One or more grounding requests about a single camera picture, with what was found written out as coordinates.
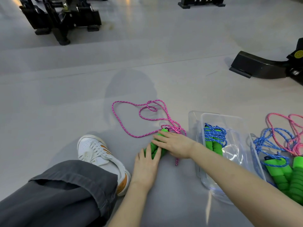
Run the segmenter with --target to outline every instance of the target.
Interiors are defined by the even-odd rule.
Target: hand
[[[151,145],[146,148],[146,157],[144,157],[144,149],[137,154],[134,162],[134,172],[131,179],[131,185],[142,187],[148,192],[154,184],[157,176],[158,163],[161,157],[161,148],[152,159]]]
[[[177,158],[190,158],[192,149],[198,143],[194,140],[182,135],[173,132],[163,132],[159,131],[160,134],[164,135],[154,135],[153,137],[159,141],[152,140],[152,143],[155,145],[167,149],[172,156]]]

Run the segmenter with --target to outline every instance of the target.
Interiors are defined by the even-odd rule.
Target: plastic storage bin
[[[257,156],[252,138],[248,133],[244,120],[240,117],[226,116],[213,113],[190,112],[189,119],[193,122],[194,116],[201,115],[200,129],[196,127],[196,139],[198,142],[205,145],[204,125],[208,123],[212,126],[219,126],[226,129],[227,146],[222,149],[223,157],[237,163],[246,168],[261,179],[265,180],[265,176]],[[203,185],[210,189],[211,194],[221,200],[222,202],[232,204],[229,198],[221,190],[221,188],[214,182],[214,180],[207,175],[201,168],[196,166],[197,176],[200,176]]]

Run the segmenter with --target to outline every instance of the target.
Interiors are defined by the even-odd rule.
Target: gray pants
[[[117,175],[80,160],[59,163],[0,202],[0,226],[104,226]]]

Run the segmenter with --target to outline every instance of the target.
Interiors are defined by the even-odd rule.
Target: gym machine base
[[[36,35],[46,35],[53,32],[60,45],[70,44],[67,38],[69,30],[75,27],[87,27],[89,32],[99,31],[101,19],[99,11],[93,10],[86,0],[66,0],[52,2],[43,0],[46,12],[32,3],[32,0],[20,0],[20,10],[26,16],[31,26],[36,29]]]
[[[218,7],[224,7],[224,0],[181,0],[178,5],[183,9],[190,9],[193,5],[216,5]]]
[[[229,70],[247,78],[290,77],[303,85],[303,38],[298,40],[296,50],[286,58],[288,61],[271,61],[240,51]]]

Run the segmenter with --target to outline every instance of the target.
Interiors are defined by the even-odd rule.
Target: pink rope
[[[134,105],[134,106],[144,106],[144,107],[140,108],[140,110],[139,110],[139,116],[140,116],[142,119],[150,120],[150,121],[166,120],[166,121],[169,121],[172,125],[167,125],[167,124],[166,124],[166,125],[161,125],[161,129],[155,130],[155,131],[152,131],[152,132],[149,132],[149,133],[147,133],[147,134],[145,134],[145,135],[140,135],[140,136],[132,135],[132,134],[129,133],[129,132],[127,131],[127,129],[123,126],[121,120],[120,120],[119,117],[117,116],[117,114],[116,114],[116,112],[115,112],[115,110],[114,110],[114,104],[115,104],[115,103],[129,103],[129,104]],[[154,111],[154,112],[158,111],[158,109],[157,109],[155,106],[149,106],[149,104],[151,104],[151,103],[154,103],[154,104],[160,106],[160,107],[165,111],[167,118],[149,119],[149,118],[143,117],[143,116],[141,115],[141,111],[142,111],[143,109],[145,109],[145,108],[148,108],[150,111]],[[116,118],[118,119],[118,121],[119,121],[121,127],[123,128],[123,130],[125,130],[125,132],[128,133],[131,137],[134,137],[134,138],[142,138],[142,137],[145,137],[145,136],[148,136],[148,135],[157,133],[158,131],[162,130],[162,129],[165,128],[165,127],[167,127],[168,130],[169,130],[170,132],[175,132],[175,133],[178,133],[178,134],[182,134],[182,132],[183,132],[184,135],[186,136],[186,131],[181,127],[181,125],[180,125],[179,123],[177,123],[176,121],[174,121],[174,120],[171,119],[171,117],[169,116],[169,113],[168,113],[168,111],[167,111],[166,104],[165,104],[162,100],[160,100],[160,99],[156,99],[156,100],[154,100],[154,101],[148,101],[147,103],[143,103],[143,104],[135,104],[135,103],[131,103],[131,102],[128,102],[128,101],[115,101],[115,102],[113,102],[113,104],[112,104],[112,111],[113,111],[114,115],[116,116]],[[178,162],[179,162],[179,159],[177,158],[177,159],[176,159],[176,166],[178,165]]]
[[[287,119],[289,121],[289,124],[290,124],[291,128],[293,129],[293,131],[295,133],[295,138],[292,139],[292,140],[290,140],[290,141],[288,141],[286,147],[284,147],[284,145],[280,144],[278,142],[277,138],[276,138],[274,127],[273,127],[272,123],[269,120],[269,117],[271,115],[278,115],[278,116],[281,116],[281,117]],[[270,113],[270,114],[267,115],[266,121],[268,122],[268,124],[271,127],[273,138],[274,138],[275,142],[277,143],[277,145],[280,148],[286,150],[287,152],[290,152],[293,156],[300,156],[301,155],[300,148],[303,147],[303,143],[301,143],[301,135],[303,134],[303,130],[301,132],[298,132],[298,130],[297,130],[296,127],[299,127],[299,128],[303,129],[303,126],[301,126],[301,125],[297,124],[296,122],[294,122],[291,119],[292,116],[297,116],[297,117],[300,117],[300,118],[303,119],[303,116],[297,115],[297,114],[290,114],[289,116],[285,116],[285,115],[278,114],[278,113]]]

